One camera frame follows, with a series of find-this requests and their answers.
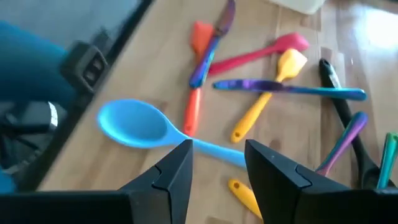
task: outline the kitchen utensil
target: kitchen utensil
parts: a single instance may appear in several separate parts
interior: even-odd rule
[[[202,21],[195,21],[191,35],[191,47],[195,52],[197,63],[205,53],[207,45],[213,36],[214,28],[212,24],[205,24]]]
[[[211,38],[207,46],[205,54],[203,55],[201,62],[196,66],[195,70],[193,71],[190,77],[189,85],[191,86],[191,88],[198,88],[202,86],[202,84],[205,82],[210,63],[211,61],[213,61],[214,52],[218,46],[218,42],[229,31],[234,16],[235,16],[235,1],[227,0],[225,8],[221,13],[221,17],[217,22],[217,24],[215,25],[215,31],[213,33],[213,37]]]
[[[341,98],[346,100],[363,101],[366,93],[359,88],[309,88],[302,86],[285,86],[279,82],[258,79],[235,79],[222,80],[213,83],[218,90],[246,90],[254,92],[279,92],[299,93],[326,96],[330,98]]]
[[[337,74],[333,66],[325,59],[319,61],[319,74],[322,86],[330,88],[341,88]],[[347,128],[352,119],[351,110],[346,100],[331,99],[343,126]],[[361,138],[354,138],[353,149],[358,163],[358,187],[361,189],[375,189],[380,176],[380,169],[367,154]],[[390,180],[388,186],[395,187]]]
[[[367,122],[368,116],[366,113],[360,111],[354,114],[353,119],[349,122],[339,140],[337,140],[336,145],[333,147],[326,159],[317,168],[316,172],[318,174],[324,176],[328,175],[333,164],[344,153],[345,149],[348,148],[348,145],[365,127]]]
[[[190,90],[182,132],[194,136],[198,129],[201,88]]]
[[[386,188],[390,178],[392,168],[398,155],[398,134],[387,133],[386,140],[384,141],[383,157],[381,158],[381,172],[379,182],[377,183],[378,189]]]
[[[288,49],[282,54],[278,61],[278,75],[276,77],[276,81],[281,82],[285,78],[296,77],[306,62],[307,58],[299,51],[295,49]],[[243,118],[236,124],[231,135],[231,141],[233,143],[242,140],[246,133],[248,133],[271,96],[272,93],[261,94],[258,100],[250,107],[248,112],[246,112]]]
[[[200,152],[246,167],[242,152],[182,134],[162,112],[139,100],[115,100],[104,105],[98,114],[98,125],[107,136],[125,146],[176,146],[186,139],[192,139]]]
[[[266,55],[273,53],[284,53],[287,49],[296,49],[298,51],[306,50],[309,46],[308,41],[298,33],[286,34],[278,37],[275,42],[264,49],[255,52],[239,55],[233,58],[212,63],[208,75],[213,76],[221,72],[225,72],[232,68],[238,67],[245,63],[257,60]]]
[[[250,210],[252,213],[261,217],[260,208],[257,205],[256,198],[252,190],[247,187],[244,183],[237,179],[230,179],[228,181],[228,187],[232,193]]]

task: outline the spoon handle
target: spoon handle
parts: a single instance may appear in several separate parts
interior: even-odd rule
[[[388,180],[398,155],[397,140],[397,133],[387,133],[384,141],[383,157],[381,158],[381,172],[377,183],[378,189],[386,188],[388,185]]]
[[[242,54],[236,57],[232,57],[220,62],[215,62],[210,65],[209,77],[216,75],[217,73],[225,72],[231,70],[232,68],[238,67],[245,63],[251,62],[253,60],[259,59],[263,56],[269,55],[277,51],[277,49],[272,45],[251,53]]]
[[[244,161],[244,154],[235,149],[228,149],[225,147],[217,146],[199,139],[192,139],[193,145],[202,153],[213,156],[217,159],[224,160],[236,166],[246,168]]]
[[[285,86],[283,89],[289,93],[305,93],[346,100],[363,101],[366,99],[365,91],[360,88],[307,88],[299,86]]]
[[[337,141],[334,148],[331,150],[326,159],[317,168],[316,172],[321,175],[328,175],[331,167],[342,155],[351,141],[359,134],[359,132],[365,127],[368,122],[368,116],[364,112],[358,112],[354,115],[353,119],[344,130],[343,134]]]

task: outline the silicone spoon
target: silicone spoon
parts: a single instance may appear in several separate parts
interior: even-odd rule
[[[368,122],[368,116],[366,113],[360,111],[356,113],[353,119],[349,122],[347,128],[336,142],[336,145],[331,150],[326,159],[319,165],[316,172],[321,175],[328,175],[330,169],[337,159],[343,154],[351,141],[359,134],[359,132],[365,127]]]
[[[306,62],[307,58],[300,52],[295,49],[288,49],[282,54],[278,61],[278,75],[276,77],[276,81],[281,82],[285,78],[296,77]],[[248,133],[271,96],[272,93],[261,94],[259,99],[250,107],[248,112],[246,112],[243,118],[236,124],[231,135],[231,141],[233,143],[242,140],[246,133]]]
[[[363,101],[366,93],[360,88],[309,88],[302,86],[285,86],[279,82],[258,79],[221,80],[213,83],[218,90],[246,90],[253,92],[277,92],[320,95],[330,98]]]
[[[222,60],[220,62],[212,63],[209,68],[208,75],[210,77],[216,75],[217,73],[225,72],[234,67],[238,67],[240,65],[259,59],[263,56],[270,55],[272,53],[283,53],[287,49],[296,49],[298,51],[303,51],[306,50],[308,46],[308,41],[300,34],[286,34],[277,38],[274,44],[264,49]]]
[[[233,194],[250,210],[262,219],[260,208],[252,190],[237,179],[230,179],[228,187]]]
[[[111,139],[130,147],[176,146],[192,139],[200,152],[246,168],[242,152],[182,134],[162,112],[139,100],[115,100],[104,105],[98,114],[98,125]]]
[[[321,78],[322,86],[331,88],[341,88],[337,74],[333,66],[325,59],[319,60],[319,75]],[[338,116],[344,127],[347,127],[352,119],[351,110],[346,100],[331,99]],[[358,187],[361,189],[375,189],[377,181],[380,176],[380,169],[366,152],[366,149],[359,136],[354,138],[353,149],[355,152],[358,164]],[[390,180],[388,186],[395,187],[394,183]]]
[[[384,141],[383,157],[381,158],[381,172],[379,182],[377,183],[378,189],[386,188],[388,185],[388,180],[394,167],[394,163],[398,155],[398,134],[397,133],[387,133],[386,140]]]

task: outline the wooden surface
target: wooden surface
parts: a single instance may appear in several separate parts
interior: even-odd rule
[[[118,189],[144,172],[171,147],[131,149],[105,137],[96,114],[105,102],[137,98],[160,108],[181,127],[187,100],[188,78],[194,55],[188,44],[195,20],[214,22],[224,0],[161,0],[147,13],[124,49],[111,77],[98,93],[70,136],[42,190]],[[233,26],[221,41],[215,59],[231,57],[268,45],[277,36],[299,32],[311,43],[303,54],[308,63],[287,83],[320,86],[320,57],[335,66],[345,86],[363,88],[365,102],[350,103],[363,110],[369,123],[361,133],[369,154],[380,163],[384,136],[398,130],[398,24],[397,4],[331,0],[316,14],[305,16],[266,0],[236,0]],[[275,77],[279,55],[209,78],[203,87],[203,108],[197,138],[243,151],[244,141],[231,144],[229,135],[257,95],[216,91],[215,80]],[[280,153],[316,168],[342,133],[340,121],[328,99],[305,95],[274,95],[246,138],[256,139]],[[398,182],[398,170],[392,179]],[[229,192],[235,177],[248,184],[247,173],[229,164],[195,153],[193,184],[187,223],[259,223]],[[350,186],[356,181],[352,151],[335,164],[330,178]]]

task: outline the purple utensil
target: purple utensil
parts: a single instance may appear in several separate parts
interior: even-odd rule
[[[224,11],[221,13],[221,17],[215,25],[215,31],[211,38],[205,54],[201,62],[196,66],[190,79],[189,85],[191,88],[201,87],[205,82],[209,67],[214,58],[214,52],[218,46],[220,39],[229,31],[231,24],[235,16],[235,1],[228,0],[225,5]]]
[[[351,141],[359,134],[368,122],[366,113],[360,111],[354,114],[353,119],[349,122],[347,128],[344,130],[343,135],[339,138],[334,148],[331,150],[326,159],[319,165],[316,172],[321,175],[328,175],[331,167],[337,159],[343,154]]]
[[[363,101],[367,97],[365,91],[359,88],[309,88],[302,86],[285,86],[279,82],[258,79],[222,80],[214,82],[213,87],[219,90],[311,94],[357,101]]]

